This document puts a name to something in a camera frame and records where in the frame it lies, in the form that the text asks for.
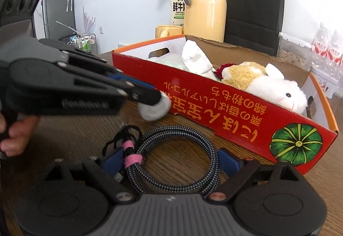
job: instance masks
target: yellow mug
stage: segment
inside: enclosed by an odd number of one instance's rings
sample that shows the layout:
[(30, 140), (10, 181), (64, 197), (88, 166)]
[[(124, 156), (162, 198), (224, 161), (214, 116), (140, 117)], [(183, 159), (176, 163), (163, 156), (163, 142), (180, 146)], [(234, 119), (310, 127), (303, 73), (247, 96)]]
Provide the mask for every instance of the yellow mug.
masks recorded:
[(176, 35), (182, 35), (184, 33), (184, 28), (178, 25), (160, 25), (156, 26), (155, 38), (164, 38)]

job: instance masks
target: pink cable tie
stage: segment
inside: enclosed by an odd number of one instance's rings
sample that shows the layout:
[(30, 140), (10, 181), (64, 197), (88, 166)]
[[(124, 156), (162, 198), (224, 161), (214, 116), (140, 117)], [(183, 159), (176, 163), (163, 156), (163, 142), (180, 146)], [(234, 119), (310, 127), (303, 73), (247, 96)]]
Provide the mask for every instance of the pink cable tie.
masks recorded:
[(134, 149), (134, 144), (133, 144), (132, 140), (127, 140), (123, 143), (123, 149), (124, 150), (128, 149), (129, 147)]
[(139, 154), (132, 154), (124, 158), (124, 167), (127, 169), (135, 163), (142, 164), (143, 156)]
[[(123, 149), (126, 150), (129, 147), (134, 149), (134, 143), (132, 140), (127, 140), (123, 143)], [(139, 154), (132, 154), (124, 158), (124, 167), (127, 169), (128, 167), (132, 166), (135, 163), (142, 164), (143, 156)]]

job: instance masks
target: tan plush fur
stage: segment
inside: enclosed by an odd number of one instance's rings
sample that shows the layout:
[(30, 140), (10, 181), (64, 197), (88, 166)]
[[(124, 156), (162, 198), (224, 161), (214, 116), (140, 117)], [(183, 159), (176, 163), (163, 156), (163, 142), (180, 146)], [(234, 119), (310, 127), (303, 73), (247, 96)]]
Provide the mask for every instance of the tan plush fur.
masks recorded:
[(225, 68), (222, 82), (245, 91), (251, 82), (261, 75), (266, 75), (265, 67), (255, 62), (244, 62)]

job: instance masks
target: yellow thermos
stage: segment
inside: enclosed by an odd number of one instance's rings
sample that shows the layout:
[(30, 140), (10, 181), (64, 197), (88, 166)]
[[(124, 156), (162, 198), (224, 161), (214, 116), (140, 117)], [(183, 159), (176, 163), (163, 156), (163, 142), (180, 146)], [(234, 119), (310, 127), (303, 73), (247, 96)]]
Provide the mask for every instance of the yellow thermos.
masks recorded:
[(184, 33), (222, 43), (226, 22), (226, 0), (184, 1)]

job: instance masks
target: blue gripper part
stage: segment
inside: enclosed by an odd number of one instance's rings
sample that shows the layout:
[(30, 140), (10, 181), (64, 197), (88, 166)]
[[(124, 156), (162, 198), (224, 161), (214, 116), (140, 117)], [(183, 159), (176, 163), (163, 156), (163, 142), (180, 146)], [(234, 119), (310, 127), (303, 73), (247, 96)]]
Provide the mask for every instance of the blue gripper part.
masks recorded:
[(228, 177), (237, 174), (244, 166), (244, 161), (236, 157), (225, 148), (218, 150), (219, 167)]
[(115, 79), (115, 80), (124, 79), (124, 80), (130, 81), (130, 82), (134, 82), (134, 83), (136, 83), (138, 85), (141, 85), (141, 86), (144, 86), (144, 87), (155, 88), (151, 84), (148, 84), (148, 83), (145, 83), (145, 82), (143, 82), (141, 80), (134, 79), (132, 77), (124, 76), (124, 75), (121, 75), (121, 74), (115, 74), (115, 75), (111, 75), (111, 76), (108, 76), (108, 77), (111, 78), (111, 79)]
[(123, 168), (124, 150), (119, 147), (106, 155), (102, 161), (102, 169), (111, 177), (115, 176)]

